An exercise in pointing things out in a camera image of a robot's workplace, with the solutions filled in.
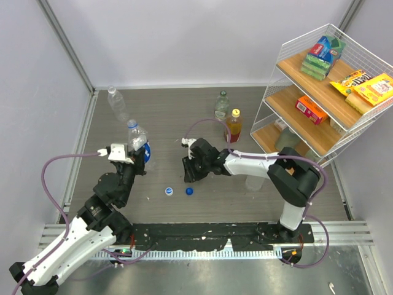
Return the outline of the blue label water bottle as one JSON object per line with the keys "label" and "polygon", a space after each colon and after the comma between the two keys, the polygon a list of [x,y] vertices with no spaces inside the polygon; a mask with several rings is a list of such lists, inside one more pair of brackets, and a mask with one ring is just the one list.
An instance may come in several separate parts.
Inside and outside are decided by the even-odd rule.
{"label": "blue label water bottle", "polygon": [[127,127],[129,150],[138,151],[140,148],[144,148],[144,163],[148,163],[152,155],[148,132],[134,119],[127,122]]}

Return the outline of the amber tea bottle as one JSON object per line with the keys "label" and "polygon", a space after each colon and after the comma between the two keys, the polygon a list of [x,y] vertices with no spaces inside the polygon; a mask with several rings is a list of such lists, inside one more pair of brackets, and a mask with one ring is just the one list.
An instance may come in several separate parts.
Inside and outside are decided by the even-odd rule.
{"label": "amber tea bottle", "polygon": [[224,137],[226,142],[237,142],[240,138],[243,126],[243,118],[241,116],[241,112],[239,117],[233,117],[232,114],[228,115],[225,120],[225,124],[228,127],[228,130],[225,129],[224,131]]}

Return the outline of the yellow bottle cap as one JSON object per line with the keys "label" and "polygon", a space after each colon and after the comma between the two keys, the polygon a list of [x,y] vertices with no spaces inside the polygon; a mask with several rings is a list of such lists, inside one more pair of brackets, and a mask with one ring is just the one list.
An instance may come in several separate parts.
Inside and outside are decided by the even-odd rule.
{"label": "yellow bottle cap", "polygon": [[232,116],[233,117],[239,117],[240,116],[240,110],[239,109],[233,109],[232,110]]}

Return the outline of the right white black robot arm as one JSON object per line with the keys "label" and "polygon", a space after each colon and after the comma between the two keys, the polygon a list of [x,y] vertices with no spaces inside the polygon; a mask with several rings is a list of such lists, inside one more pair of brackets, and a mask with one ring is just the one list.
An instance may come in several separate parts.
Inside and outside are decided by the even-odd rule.
{"label": "right white black robot arm", "polygon": [[200,181],[210,173],[270,179],[284,199],[277,228],[279,239],[290,243],[300,235],[306,206],[321,178],[312,161],[291,147],[284,147],[279,153],[255,154],[232,149],[218,151],[203,138],[183,138],[181,145],[188,150],[182,159],[186,183]]}

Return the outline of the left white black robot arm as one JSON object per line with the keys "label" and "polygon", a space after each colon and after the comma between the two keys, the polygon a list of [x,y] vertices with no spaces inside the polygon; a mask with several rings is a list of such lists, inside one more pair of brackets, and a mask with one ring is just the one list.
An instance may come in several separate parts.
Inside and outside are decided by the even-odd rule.
{"label": "left white black robot arm", "polygon": [[144,154],[143,147],[135,151],[118,143],[95,153],[107,157],[116,171],[99,178],[93,195],[71,221],[65,221],[65,230],[49,246],[29,261],[10,267],[17,283],[15,292],[56,294],[59,286],[95,253],[130,240],[132,225],[119,209],[127,205],[135,177],[146,174]]}

